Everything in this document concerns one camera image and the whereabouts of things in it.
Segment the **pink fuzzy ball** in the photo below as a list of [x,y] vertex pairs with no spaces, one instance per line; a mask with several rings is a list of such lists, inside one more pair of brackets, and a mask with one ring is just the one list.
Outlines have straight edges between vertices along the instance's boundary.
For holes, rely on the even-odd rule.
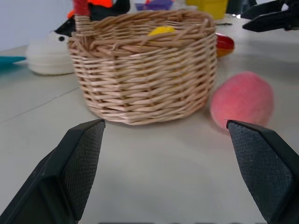
[[273,90],[257,74],[241,72],[214,93],[210,112],[213,120],[226,129],[229,119],[265,126],[274,109]]

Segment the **purple object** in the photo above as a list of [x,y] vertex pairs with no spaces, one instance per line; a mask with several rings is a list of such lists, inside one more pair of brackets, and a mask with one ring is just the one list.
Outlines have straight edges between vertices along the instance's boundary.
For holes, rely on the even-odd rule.
[[172,0],[153,0],[148,4],[136,4],[138,11],[142,10],[170,10],[173,4]]

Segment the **white table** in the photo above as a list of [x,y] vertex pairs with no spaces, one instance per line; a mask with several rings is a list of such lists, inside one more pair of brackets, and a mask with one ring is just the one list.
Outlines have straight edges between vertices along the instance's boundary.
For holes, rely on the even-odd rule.
[[[219,27],[236,43],[219,61],[219,83],[243,70],[275,91],[268,127],[299,152],[299,34],[253,33],[243,21]],[[24,48],[1,52],[20,55]],[[0,74],[0,212],[66,131],[94,119],[74,75],[41,77],[25,63]],[[231,139],[208,110],[173,122],[126,126],[107,122],[94,185],[80,224],[99,222],[264,222],[235,158]]]

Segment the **teal object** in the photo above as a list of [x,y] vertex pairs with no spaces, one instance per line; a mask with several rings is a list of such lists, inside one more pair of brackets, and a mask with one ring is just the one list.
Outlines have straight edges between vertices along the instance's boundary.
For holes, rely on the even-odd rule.
[[26,57],[21,56],[0,56],[0,65],[2,64],[12,64],[15,62],[20,62],[26,60]]

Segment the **white wall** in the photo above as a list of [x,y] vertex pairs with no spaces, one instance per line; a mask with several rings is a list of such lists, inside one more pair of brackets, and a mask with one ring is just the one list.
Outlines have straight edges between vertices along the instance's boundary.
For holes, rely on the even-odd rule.
[[71,0],[0,0],[0,50],[45,37],[71,9]]

